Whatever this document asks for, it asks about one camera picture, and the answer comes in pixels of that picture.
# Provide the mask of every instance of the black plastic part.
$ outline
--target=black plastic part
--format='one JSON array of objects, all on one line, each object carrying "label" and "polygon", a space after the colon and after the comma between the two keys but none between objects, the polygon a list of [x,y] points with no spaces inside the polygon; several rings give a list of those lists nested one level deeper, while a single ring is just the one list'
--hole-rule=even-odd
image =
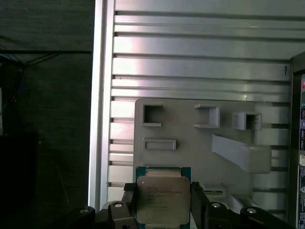
[{"label": "black plastic part", "polygon": [[231,210],[227,210],[227,215],[228,218],[231,221],[232,227],[237,228],[237,229],[251,229],[250,225],[245,224],[242,219],[240,214],[237,214]]},{"label": "black plastic part", "polygon": [[300,138],[305,139],[305,130],[301,129]]},{"label": "black plastic part", "polygon": [[0,152],[0,200],[3,206],[18,206],[9,211],[1,208],[1,219],[20,211],[35,198],[38,134],[0,136]]},{"label": "black plastic part", "polygon": [[122,201],[124,201],[128,207],[132,216],[135,216],[136,209],[136,183],[126,183],[124,186],[124,195]]},{"label": "black plastic part", "polygon": [[204,194],[199,182],[191,184],[191,213],[197,229],[204,228],[204,214],[206,205],[209,203],[208,197]]},{"label": "black plastic part", "polygon": [[301,109],[301,119],[305,119],[305,109]]},{"label": "black plastic part", "polygon": [[256,228],[268,228],[268,229],[294,229],[295,227],[290,226],[288,223],[278,219],[267,211],[257,207],[246,207],[240,211],[241,220],[244,224],[250,225],[252,229]]},{"label": "black plastic part", "polygon": [[125,202],[118,201],[108,206],[109,221],[112,221],[114,229],[138,229],[135,218],[130,216]]},{"label": "black plastic part", "polygon": [[109,214],[108,209],[103,208],[95,214],[95,228],[96,229],[109,229],[110,224],[108,221]]},{"label": "black plastic part", "polygon": [[46,229],[91,229],[94,227],[94,218],[94,208],[74,208],[49,224]]},{"label": "black plastic part", "polygon": [[227,211],[227,207],[221,203],[210,202],[207,204],[204,218],[205,228],[232,229],[231,220],[228,217]]}]

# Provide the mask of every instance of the metal screw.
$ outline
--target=metal screw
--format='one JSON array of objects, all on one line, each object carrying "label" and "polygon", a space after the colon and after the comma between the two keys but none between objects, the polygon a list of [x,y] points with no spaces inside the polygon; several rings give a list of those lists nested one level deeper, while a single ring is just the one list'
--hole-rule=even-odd
[{"label": "metal screw", "polygon": [[257,211],[253,208],[248,208],[247,211],[251,214],[255,214]]},{"label": "metal screw", "polygon": [[213,203],[212,206],[213,206],[214,208],[220,208],[220,204],[219,204],[219,203]]},{"label": "metal screw", "polygon": [[89,209],[82,209],[81,211],[80,211],[80,213],[86,213],[86,212],[88,212],[89,211]]}]

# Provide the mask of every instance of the dark background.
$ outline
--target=dark background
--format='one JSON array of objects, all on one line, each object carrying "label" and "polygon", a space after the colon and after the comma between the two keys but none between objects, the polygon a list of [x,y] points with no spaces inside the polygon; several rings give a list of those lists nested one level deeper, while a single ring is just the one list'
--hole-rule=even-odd
[{"label": "dark background", "polygon": [[[93,24],[94,0],[0,1],[0,43],[9,50],[91,51]],[[87,204],[91,73],[90,54],[63,54],[25,70],[16,106],[25,129],[39,134],[36,196],[25,208],[10,206],[18,211],[0,228],[41,228]]]}]

